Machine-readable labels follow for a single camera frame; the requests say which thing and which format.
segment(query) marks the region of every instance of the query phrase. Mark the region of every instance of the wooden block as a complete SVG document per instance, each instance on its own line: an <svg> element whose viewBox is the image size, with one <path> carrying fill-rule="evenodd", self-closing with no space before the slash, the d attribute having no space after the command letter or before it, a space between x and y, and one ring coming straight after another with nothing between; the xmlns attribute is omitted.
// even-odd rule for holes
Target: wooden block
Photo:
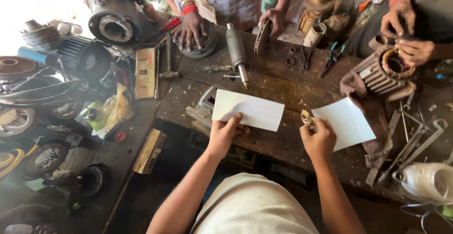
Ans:
<svg viewBox="0 0 453 234"><path fill-rule="evenodd" d="M152 129L146 138L146 142L144 143L132 170L140 174L151 173L166 138L167 134Z"/></svg>
<svg viewBox="0 0 453 234"><path fill-rule="evenodd" d="M154 98L156 87L156 48L137 50L135 99Z"/></svg>

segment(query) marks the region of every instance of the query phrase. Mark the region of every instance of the person's left hand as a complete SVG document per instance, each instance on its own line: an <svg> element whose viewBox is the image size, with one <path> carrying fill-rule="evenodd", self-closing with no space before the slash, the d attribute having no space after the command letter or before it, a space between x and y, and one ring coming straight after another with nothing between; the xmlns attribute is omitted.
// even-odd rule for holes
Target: person's left hand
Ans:
<svg viewBox="0 0 453 234"><path fill-rule="evenodd" d="M276 40L283 31L285 31L285 16L286 12L280 9L271 9L266 11L261 17L259 26L263 26L264 22L269 19L272 22L272 31L269 35L269 42Z"/></svg>
<svg viewBox="0 0 453 234"><path fill-rule="evenodd" d="M395 48L406 64L418 67L433 59L435 44L432 41L397 39Z"/></svg>
<svg viewBox="0 0 453 234"><path fill-rule="evenodd" d="M241 113L231 117L227 123L213 120L209 145L206 148L206 152L219 161L223 159L227 155L235 135L247 136L250 134L249 127L239 124L241 120Z"/></svg>

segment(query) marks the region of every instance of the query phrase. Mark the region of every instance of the brown cloth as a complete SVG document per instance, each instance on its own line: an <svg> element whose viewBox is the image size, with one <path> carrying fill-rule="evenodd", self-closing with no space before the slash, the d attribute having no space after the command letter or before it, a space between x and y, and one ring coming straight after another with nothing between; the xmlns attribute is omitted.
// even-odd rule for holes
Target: brown cloth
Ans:
<svg viewBox="0 0 453 234"><path fill-rule="evenodd" d="M393 141L389 137L389 125L382 105L368 96L365 83L355 72L346 74L340 82L340 91L362 111L376 139L363 142L363 148L368 153L365 156L368 168L379 169L392 150Z"/></svg>

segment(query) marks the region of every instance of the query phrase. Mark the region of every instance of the paper sheet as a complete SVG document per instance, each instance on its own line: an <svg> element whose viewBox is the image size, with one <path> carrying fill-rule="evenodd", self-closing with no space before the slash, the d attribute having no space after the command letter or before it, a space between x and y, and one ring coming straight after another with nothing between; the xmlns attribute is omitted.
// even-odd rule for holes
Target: paper sheet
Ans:
<svg viewBox="0 0 453 234"><path fill-rule="evenodd" d="M360 109L349 98L312 109L315 117L326 118L337 133L334 151L376 139Z"/></svg>
<svg viewBox="0 0 453 234"><path fill-rule="evenodd" d="M285 105L237 92L218 89L212 119L228 121L242 113L241 124L276 132Z"/></svg>

